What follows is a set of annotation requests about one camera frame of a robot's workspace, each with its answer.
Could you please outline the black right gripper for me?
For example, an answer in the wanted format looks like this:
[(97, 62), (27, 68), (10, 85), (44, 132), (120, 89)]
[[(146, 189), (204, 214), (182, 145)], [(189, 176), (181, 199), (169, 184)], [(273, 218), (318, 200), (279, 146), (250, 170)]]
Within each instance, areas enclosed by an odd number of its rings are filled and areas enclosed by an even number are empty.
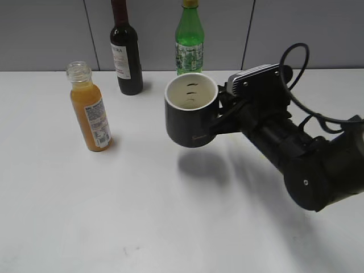
[(260, 76), (241, 96), (227, 92), (228, 83), (218, 85), (222, 105), (220, 117), (208, 125), (209, 135), (243, 133), (252, 142), (282, 142), (293, 134), (290, 99), (283, 89), (285, 81), (277, 74)]

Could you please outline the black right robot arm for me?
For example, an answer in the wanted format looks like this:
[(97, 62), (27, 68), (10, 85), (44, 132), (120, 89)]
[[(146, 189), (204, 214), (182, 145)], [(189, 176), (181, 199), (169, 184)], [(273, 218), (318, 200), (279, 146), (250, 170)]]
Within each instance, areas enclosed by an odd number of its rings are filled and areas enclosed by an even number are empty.
[(358, 115), (341, 121), (335, 138), (326, 140), (293, 123), (291, 98), (277, 76), (240, 82), (235, 93), (227, 85), (218, 91), (221, 116), (211, 132), (241, 132), (283, 175), (298, 206), (318, 212), (363, 192), (363, 120)]

